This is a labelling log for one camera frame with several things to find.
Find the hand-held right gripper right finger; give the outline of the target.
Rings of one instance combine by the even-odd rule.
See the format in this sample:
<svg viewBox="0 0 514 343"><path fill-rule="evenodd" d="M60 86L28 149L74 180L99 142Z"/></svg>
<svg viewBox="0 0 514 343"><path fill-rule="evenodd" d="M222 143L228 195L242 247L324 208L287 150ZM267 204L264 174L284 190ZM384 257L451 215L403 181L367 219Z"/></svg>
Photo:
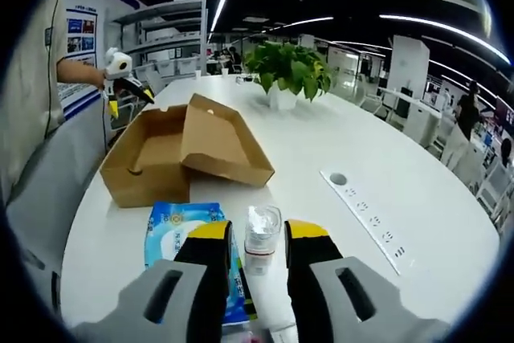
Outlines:
<svg viewBox="0 0 514 343"><path fill-rule="evenodd" d="M399 289L344 257L314 223L284 223L288 295L301 342L440 342L449 325L416 316Z"/></svg>

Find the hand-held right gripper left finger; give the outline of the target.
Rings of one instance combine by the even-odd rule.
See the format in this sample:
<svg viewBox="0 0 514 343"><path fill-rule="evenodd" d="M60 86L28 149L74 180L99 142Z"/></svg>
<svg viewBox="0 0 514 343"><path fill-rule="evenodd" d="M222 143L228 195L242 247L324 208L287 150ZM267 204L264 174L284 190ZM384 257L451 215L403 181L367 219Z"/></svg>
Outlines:
<svg viewBox="0 0 514 343"><path fill-rule="evenodd" d="M74 328L79 342L219 342L229 295L229 221L193 229L173 260L160 259L120 291L105 318Z"/></svg>

